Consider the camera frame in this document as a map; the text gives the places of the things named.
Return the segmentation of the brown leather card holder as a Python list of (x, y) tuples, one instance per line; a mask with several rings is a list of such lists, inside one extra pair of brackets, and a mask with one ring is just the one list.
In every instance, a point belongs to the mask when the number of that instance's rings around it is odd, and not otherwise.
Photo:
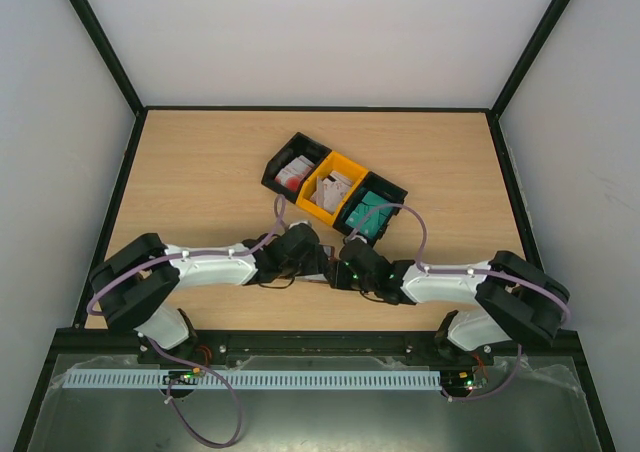
[(335, 248), (333, 246), (314, 245), (306, 251), (298, 262), (294, 278), (296, 281), (333, 285), (335, 262)]

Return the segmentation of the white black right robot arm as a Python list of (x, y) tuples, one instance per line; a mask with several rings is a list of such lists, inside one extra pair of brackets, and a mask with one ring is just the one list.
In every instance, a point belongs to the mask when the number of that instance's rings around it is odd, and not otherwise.
[(357, 238), (329, 262), (325, 278), (334, 289), (372, 293), (389, 305), (470, 306), (448, 312), (438, 329), (437, 354), (450, 364), (509, 340), (523, 347), (550, 346), (571, 316), (569, 291), (509, 251), (475, 264), (431, 265), (389, 261)]

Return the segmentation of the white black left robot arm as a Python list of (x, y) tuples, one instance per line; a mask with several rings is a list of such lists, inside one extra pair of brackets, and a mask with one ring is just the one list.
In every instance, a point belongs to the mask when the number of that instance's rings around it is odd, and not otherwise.
[(145, 233), (90, 272), (87, 314), (103, 317), (111, 332), (134, 331), (169, 351), (193, 336), (186, 314), (167, 304), (171, 293), (323, 276), (332, 258), (307, 222), (224, 247), (179, 247)]

